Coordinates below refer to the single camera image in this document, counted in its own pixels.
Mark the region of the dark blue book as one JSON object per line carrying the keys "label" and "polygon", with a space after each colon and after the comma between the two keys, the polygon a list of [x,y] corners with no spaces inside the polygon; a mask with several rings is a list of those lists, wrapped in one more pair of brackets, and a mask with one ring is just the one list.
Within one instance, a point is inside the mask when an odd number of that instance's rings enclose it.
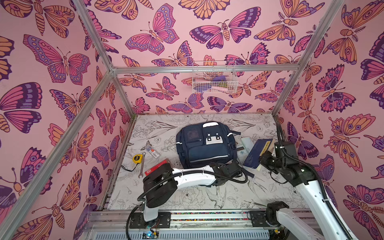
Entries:
{"label": "dark blue book", "polygon": [[250,150],[248,156],[243,162],[243,166],[257,169],[260,165],[261,156],[267,152],[273,143],[273,139],[259,139],[256,141],[252,149]]}

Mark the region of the navy blue student backpack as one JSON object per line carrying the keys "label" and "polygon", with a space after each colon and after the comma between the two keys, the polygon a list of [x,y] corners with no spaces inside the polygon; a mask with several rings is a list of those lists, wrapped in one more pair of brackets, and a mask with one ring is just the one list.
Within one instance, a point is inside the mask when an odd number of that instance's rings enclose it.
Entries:
{"label": "navy blue student backpack", "polygon": [[235,136],[220,122],[205,122],[182,128],[176,135],[177,153],[184,169],[201,168],[210,163],[226,164],[237,159]]}

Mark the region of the red thin booklet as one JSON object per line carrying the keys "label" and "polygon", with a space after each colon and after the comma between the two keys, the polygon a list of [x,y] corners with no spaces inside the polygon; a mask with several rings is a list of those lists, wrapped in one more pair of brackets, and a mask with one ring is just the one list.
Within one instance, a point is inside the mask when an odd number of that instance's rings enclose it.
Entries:
{"label": "red thin booklet", "polygon": [[154,172],[155,170],[157,170],[160,166],[164,165],[164,164],[167,164],[169,163],[169,159],[165,159],[163,160],[162,162],[158,163],[157,165],[153,166],[152,168],[148,169],[147,171],[145,171],[145,175],[148,176],[149,174],[151,174],[152,172]]}

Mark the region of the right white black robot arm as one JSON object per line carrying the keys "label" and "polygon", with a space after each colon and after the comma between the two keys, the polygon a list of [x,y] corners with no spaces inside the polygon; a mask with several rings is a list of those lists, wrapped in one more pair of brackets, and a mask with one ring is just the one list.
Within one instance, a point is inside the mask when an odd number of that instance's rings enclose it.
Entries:
{"label": "right white black robot arm", "polygon": [[264,152],[259,162],[271,173],[281,174],[306,201],[321,233],[295,215],[287,204],[274,202],[267,205],[266,220],[270,226],[285,227],[299,240],[355,240],[356,235],[343,220],[331,201],[317,171],[311,164],[287,153],[289,143],[275,145],[276,155]]}

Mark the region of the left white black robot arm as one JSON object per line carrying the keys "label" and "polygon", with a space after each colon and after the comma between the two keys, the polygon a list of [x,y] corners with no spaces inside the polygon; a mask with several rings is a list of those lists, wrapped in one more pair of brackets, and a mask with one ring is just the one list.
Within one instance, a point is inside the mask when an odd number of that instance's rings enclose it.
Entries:
{"label": "left white black robot arm", "polygon": [[193,169],[176,169],[165,163],[143,178],[143,193],[137,198],[140,202],[128,217],[131,222],[134,213],[141,213],[144,222],[157,220],[160,206],[164,205],[176,191],[194,187],[217,187],[226,182],[246,184],[246,171],[237,163],[210,163],[204,167]]}

